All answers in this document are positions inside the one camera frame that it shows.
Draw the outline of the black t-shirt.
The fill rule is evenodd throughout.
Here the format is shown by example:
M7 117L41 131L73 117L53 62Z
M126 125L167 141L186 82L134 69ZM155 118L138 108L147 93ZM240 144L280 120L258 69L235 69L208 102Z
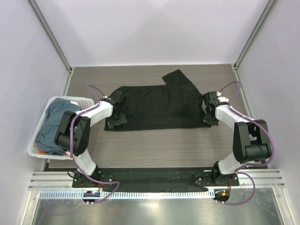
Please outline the black t-shirt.
M208 128L204 122L203 95L179 69L163 76L164 85L121 86L125 100L121 112L127 123L106 131L139 131L177 128Z

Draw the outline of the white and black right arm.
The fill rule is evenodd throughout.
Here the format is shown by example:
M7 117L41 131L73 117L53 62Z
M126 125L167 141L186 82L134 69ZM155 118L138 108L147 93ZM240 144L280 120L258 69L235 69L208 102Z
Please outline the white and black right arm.
M265 120L255 120L228 104L206 105L204 121L216 126L224 122L233 130L232 153L216 162L210 175L214 185L225 185L239 170L249 166L264 167L274 158L274 141Z

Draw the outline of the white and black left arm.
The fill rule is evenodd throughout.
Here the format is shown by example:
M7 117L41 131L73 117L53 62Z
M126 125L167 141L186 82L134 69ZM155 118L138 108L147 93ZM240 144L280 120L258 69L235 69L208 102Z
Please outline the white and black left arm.
M121 110L124 101L124 97L104 97L85 110L66 111L62 115L54 143L74 161L89 187L100 182L98 166L88 152L90 128L103 119L108 119L112 128L126 124L126 116Z

